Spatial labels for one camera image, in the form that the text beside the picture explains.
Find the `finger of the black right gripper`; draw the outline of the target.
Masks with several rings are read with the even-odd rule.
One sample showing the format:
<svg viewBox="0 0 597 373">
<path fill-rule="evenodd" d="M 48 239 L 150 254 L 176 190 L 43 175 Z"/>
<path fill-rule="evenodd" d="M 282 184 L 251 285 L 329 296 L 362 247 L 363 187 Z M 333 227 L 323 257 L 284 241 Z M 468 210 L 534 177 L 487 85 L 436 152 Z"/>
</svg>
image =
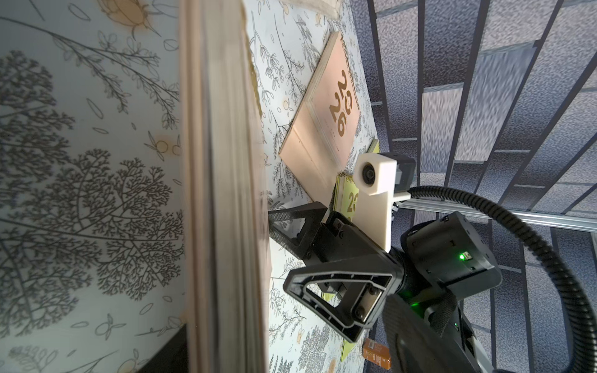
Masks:
<svg viewBox="0 0 597 373">
<path fill-rule="evenodd" d="M 312 202 L 294 208 L 269 211 L 270 237 L 297 259 L 306 259 L 328 207 Z"/>
<path fill-rule="evenodd" d="M 284 291 L 355 343 L 403 279 L 404 266 L 393 259 L 347 259 L 290 271 Z"/>
</svg>

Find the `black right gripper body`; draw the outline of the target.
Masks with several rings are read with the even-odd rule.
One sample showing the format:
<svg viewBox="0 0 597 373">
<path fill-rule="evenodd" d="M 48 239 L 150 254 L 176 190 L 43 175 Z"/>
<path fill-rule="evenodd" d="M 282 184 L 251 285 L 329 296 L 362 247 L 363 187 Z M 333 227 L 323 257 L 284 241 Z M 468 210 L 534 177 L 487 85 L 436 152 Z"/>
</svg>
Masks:
<svg viewBox="0 0 597 373">
<path fill-rule="evenodd" d="M 339 298 L 382 298 L 401 287 L 401 260 L 342 214 L 305 217 L 305 290 Z"/>
</svg>

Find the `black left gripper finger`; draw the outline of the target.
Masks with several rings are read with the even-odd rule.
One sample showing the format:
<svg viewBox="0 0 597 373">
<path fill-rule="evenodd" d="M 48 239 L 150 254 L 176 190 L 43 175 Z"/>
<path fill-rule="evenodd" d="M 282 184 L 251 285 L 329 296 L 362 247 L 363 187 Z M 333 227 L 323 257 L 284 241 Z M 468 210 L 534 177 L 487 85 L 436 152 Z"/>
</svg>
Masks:
<svg viewBox="0 0 597 373">
<path fill-rule="evenodd" d="M 183 325 L 140 373 L 188 373 L 187 326 Z"/>
</svg>

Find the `pink 2026 desk calendar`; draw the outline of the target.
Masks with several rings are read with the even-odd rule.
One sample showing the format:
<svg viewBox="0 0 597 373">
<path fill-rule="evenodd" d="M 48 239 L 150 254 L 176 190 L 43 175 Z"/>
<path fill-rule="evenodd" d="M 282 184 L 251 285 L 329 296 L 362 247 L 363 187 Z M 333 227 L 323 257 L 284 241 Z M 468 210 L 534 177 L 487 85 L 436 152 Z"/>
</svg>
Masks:
<svg viewBox="0 0 597 373">
<path fill-rule="evenodd" d="M 180 4 L 192 372 L 266 372 L 271 257 L 257 77 L 240 1 Z"/>
</svg>

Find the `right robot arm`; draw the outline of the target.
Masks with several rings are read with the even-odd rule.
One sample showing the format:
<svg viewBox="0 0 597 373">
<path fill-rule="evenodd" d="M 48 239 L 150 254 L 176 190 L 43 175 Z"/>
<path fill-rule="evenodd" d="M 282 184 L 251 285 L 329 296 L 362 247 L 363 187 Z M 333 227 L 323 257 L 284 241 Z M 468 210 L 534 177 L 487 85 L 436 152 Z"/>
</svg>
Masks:
<svg viewBox="0 0 597 373">
<path fill-rule="evenodd" d="M 285 292 L 348 342 L 378 320 L 402 372 L 492 372 L 460 305 L 499 286 L 502 274 L 480 236 L 454 212 L 403 234 L 384 250 L 319 202 L 271 211 L 271 238 L 303 262 Z"/>
</svg>

